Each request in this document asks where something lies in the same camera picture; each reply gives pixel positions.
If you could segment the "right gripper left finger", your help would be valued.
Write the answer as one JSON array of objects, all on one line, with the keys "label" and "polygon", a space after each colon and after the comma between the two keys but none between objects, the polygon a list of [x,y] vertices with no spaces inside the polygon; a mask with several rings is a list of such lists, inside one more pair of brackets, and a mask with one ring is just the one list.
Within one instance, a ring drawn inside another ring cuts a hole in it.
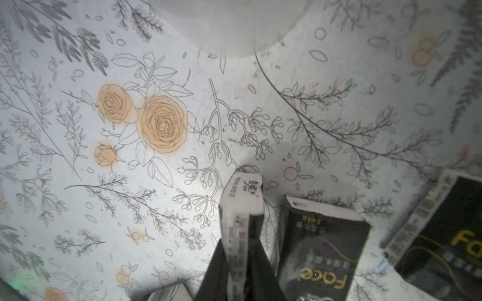
[{"label": "right gripper left finger", "polygon": [[228,273],[227,258],[219,240],[194,301],[228,301]]}]

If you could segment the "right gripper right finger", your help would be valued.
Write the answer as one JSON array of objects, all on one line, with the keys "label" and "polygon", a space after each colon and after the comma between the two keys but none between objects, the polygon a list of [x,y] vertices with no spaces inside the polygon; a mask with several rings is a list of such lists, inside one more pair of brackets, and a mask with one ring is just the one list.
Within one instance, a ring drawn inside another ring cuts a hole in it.
[{"label": "right gripper right finger", "polygon": [[286,300],[258,238],[249,239],[247,263],[246,300]]}]

